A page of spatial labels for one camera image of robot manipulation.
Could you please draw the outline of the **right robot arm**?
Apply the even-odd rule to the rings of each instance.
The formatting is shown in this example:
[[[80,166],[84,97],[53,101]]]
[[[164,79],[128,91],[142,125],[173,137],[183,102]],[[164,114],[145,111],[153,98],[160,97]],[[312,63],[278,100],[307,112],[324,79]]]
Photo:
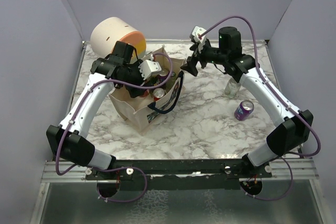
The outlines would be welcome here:
[[[313,115],[309,110],[301,111],[274,86],[251,55],[244,54],[241,35],[235,27],[222,27],[219,46],[212,47],[206,37],[199,38],[206,30],[195,26],[190,34],[193,52],[181,66],[197,76],[196,65],[205,68],[207,64],[222,65],[225,73],[246,88],[265,109],[275,129],[267,136],[264,144],[244,156],[241,171],[246,177],[254,177],[260,166],[289,153],[304,143],[309,136]]]

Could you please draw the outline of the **beige canvas tote bag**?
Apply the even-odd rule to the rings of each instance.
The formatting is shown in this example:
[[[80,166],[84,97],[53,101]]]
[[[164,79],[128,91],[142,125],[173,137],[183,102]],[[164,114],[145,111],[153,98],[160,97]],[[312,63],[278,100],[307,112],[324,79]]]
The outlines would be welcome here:
[[[131,98],[128,90],[123,87],[110,93],[109,98],[121,118],[135,127],[138,132],[143,132],[160,115],[170,113],[184,91],[184,72],[181,66],[185,59],[172,58],[173,75],[165,84],[165,96],[155,101],[151,93],[145,97]]]

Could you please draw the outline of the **red cola can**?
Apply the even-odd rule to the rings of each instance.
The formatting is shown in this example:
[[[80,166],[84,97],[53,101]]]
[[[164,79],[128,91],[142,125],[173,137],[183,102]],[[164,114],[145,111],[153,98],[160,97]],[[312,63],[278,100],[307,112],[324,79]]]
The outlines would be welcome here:
[[[152,92],[152,97],[154,101],[158,101],[159,99],[165,96],[165,90],[162,88],[156,88]]]
[[[140,96],[141,98],[145,98],[149,95],[149,90],[145,90],[145,92]]]

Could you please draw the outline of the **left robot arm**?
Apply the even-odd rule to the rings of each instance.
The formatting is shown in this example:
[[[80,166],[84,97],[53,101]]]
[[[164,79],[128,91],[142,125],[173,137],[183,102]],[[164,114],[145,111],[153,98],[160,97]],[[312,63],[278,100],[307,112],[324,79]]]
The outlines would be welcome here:
[[[105,97],[115,88],[130,88],[135,97],[144,93],[141,59],[132,62],[138,52],[126,42],[117,41],[112,52],[96,59],[87,85],[79,99],[59,123],[50,125],[46,136],[56,161],[65,159],[74,165],[95,167],[104,179],[115,175],[116,158],[95,148],[86,137]]]

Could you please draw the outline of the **clear Chang bottle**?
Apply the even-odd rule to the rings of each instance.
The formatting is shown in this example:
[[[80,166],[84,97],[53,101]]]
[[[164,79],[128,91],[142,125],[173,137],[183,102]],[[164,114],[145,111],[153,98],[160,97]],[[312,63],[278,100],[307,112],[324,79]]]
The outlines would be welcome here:
[[[228,96],[229,98],[233,98],[236,96],[240,87],[241,87],[241,84],[239,82],[236,82],[234,78],[230,78],[225,87],[224,94]]]

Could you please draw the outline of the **purple Fanta can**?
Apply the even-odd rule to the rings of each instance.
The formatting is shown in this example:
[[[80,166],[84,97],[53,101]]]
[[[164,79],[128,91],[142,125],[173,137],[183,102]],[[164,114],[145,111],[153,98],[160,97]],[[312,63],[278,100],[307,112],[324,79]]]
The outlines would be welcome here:
[[[158,74],[157,74],[157,84],[162,83],[167,77],[169,76],[169,69],[163,68]]]
[[[234,117],[239,121],[246,120],[254,111],[254,104],[249,100],[242,101],[234,112]]]

